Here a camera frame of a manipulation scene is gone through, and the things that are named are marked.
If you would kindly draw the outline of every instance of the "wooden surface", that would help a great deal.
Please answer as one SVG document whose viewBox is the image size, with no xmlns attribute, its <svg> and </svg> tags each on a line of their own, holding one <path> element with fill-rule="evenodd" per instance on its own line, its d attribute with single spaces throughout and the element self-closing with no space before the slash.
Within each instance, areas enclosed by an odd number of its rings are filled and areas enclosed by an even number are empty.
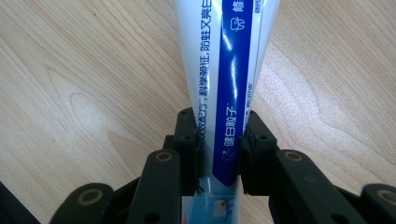
<svg viewBox="0 0 396 224">
<path fill-rule="evenodd" d="M 396 186 L 396 2 L 284 0 L 254 109 L 354 193 Z M 191 106 L 172 0 L 0 1 L 0 180 L 43 223 L 114 189 Z M 240 223 L 271 223 L 243 196 Z"/>
</svg>

